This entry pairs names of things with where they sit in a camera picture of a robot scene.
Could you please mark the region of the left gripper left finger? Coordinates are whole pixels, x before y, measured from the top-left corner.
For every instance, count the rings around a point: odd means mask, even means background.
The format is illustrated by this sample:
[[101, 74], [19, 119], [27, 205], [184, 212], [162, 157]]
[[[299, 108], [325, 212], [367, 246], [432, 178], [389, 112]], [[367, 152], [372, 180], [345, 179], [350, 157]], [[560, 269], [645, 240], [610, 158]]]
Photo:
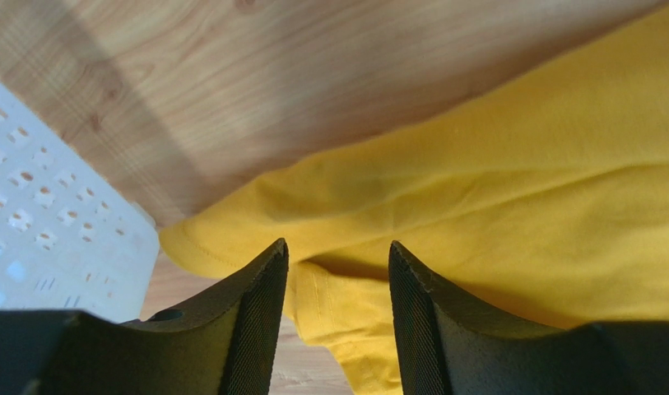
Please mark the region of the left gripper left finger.
[[0, 310], [0, 394], [266, 394], [288, 262], [279, 239], [146, 321]]

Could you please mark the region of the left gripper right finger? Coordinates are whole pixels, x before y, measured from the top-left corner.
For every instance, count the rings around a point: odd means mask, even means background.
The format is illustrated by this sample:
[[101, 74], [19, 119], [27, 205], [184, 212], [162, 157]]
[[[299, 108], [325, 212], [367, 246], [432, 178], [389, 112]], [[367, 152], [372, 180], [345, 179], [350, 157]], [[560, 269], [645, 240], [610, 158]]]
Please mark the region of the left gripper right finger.
[[669, 394], [669, 321], [546, 326], [442, 278], [399, 242], [388, 275], [406, 394]]

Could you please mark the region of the yellow t-shirt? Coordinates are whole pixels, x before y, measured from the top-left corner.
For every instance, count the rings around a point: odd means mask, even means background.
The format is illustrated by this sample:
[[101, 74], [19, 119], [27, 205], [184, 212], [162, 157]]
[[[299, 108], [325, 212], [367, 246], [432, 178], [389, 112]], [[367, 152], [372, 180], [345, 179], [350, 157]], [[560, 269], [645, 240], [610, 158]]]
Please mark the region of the yellow t-shirt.
[[160, 246], [225, 278], [280, 238], [284, 314], [356, 394], [402, 392], [394, 240], [539, 323], [669, 320], [669, 5], [430, 120], [263, 174]]

